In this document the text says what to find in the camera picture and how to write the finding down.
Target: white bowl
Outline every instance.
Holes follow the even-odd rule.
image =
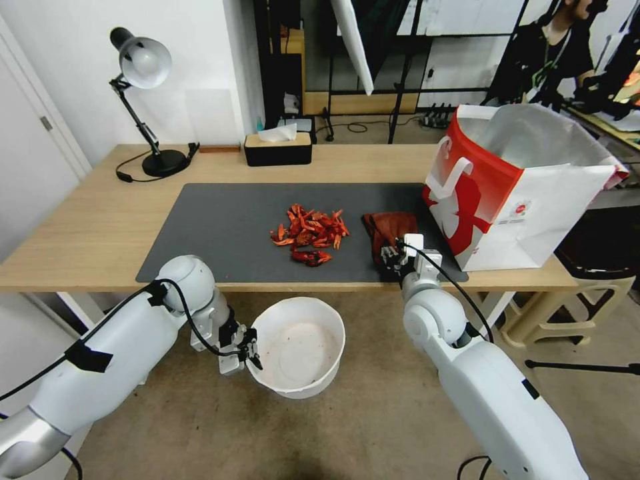
[[[263,370],[247,362],[259,383],[291,399],[309,398],[329,386],[345,349],[340,314],[322,300],[282,300],[253,322]]]

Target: lamp shade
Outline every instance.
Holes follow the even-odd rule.
[[[126,28],[111,31],[111,43],[118,50],[120,70],[134,87],[152,89],[166,80],[171,70],[171,54],[160,42],[134,37]]]

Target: black lamp base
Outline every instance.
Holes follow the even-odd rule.
[[[142,170],[151,177],[168,177],[184,170],[189,165],[187,157],[178,150],[161,150],[160,155],[151,154],[142,162]]]

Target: lanyard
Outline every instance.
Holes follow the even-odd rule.
[[[571,30],[569,30],[567,32],[567,35],[565,36],[565,40],[564,43],[562,44],[562,47],[560,47],[560,52],[558,52],[558,55],[556,56],[556,58],[554,58],[553,62],[551,62],[550,65],[547,65],[547,62],[549,60],[549,41],[545,38],[545,60],[544,63],[542,64],[542,68],[540,68],[540,70],[538,70],[537,72],[535,72],[532,76],[531,76],[531,84],[534,88],[540,88],[544,82],[547,81],[548,75],[547,72],[553,70],[556,66],[556,64],[558,63],[558,61],[560,60],[560,57],[562,57],[562,54],[565,52],[565,49],[567,48],[567,45],[569,44],[569,39],[571,38]]]
[[[569,30],[567,32],[567,36],[565,37],[565,41],[562,44],[562,47],[560,47],[560,52],[558,52],[558,55],[556,56],[556,58],[554,58],[553,63],[551,64],[551,66],[549,67],[549,70],[552,70],[555,67],[555,64],[558,63],[558,60],[560,60],[560,57],[562,57],[562,54],[565,52],[565,48],[567,47],[567,44],[569,43],[569,39],[571,38],[571,30]],[[547,38],[545,37],[545,62],[543,64],[546,65],[547,64],[547,60],[549,58],[549,40],[547,40]]]

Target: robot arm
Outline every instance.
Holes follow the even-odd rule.
[[[202,260],[174,258],[159,279],[178,284],[199,336],[226,355],[219,357],[222,373],[242,370],[244,358],[259,364],[255,331],[235,322]],[[18,478],[48,462],[76,430],[114,411],[168,352],[189,318],[174,286],[152,286],[85,334],[78,342],[83,354],[48,372],[30,404],[0,423],[0,478]],[[97,357],[106,363],[102,368],[95,367]]]
[[[405,244],[412,243],[415,238],[405,237]],[[421,239],[417,244],[422,250]],[[440,266],[438,252],[422,252]],[[403,253],[395,257],[397,265],[413,260],[414,266],[401,280],[405,330],[434,362],[440,384],[496,468],[509,479],[587,479],[549,404],[500,348],[469,334],[462,305],[439,288],[438,270]]]
[[[405,237],[405,244],[440,264],[438,252],[422,250],[421,235]],[[497,468],[510,479],[586,479],[560,418],[502,350],[474,335],[460,302],[440,288],[438,270],[410,252],[387,250],[383,259],[401,278],[407,334],[434,362],[444,390]],[[255,331],[235,322],[202,260],[173,259],[159,278],[175,282],[185,302],[171,283],[158,288],[154,282],[155,288],[120,304],[108,322],[88,332],[82,339],[85,358],[62,361],[29,406],[0,423],[0,477],[35,470],[78,428],[115,410],[186,321],[196,350],[226,355],[219,357],[222,373],[241,370],[245,359],[259,365]],[[108,356],[105,368],[83,367],[92,355]]]

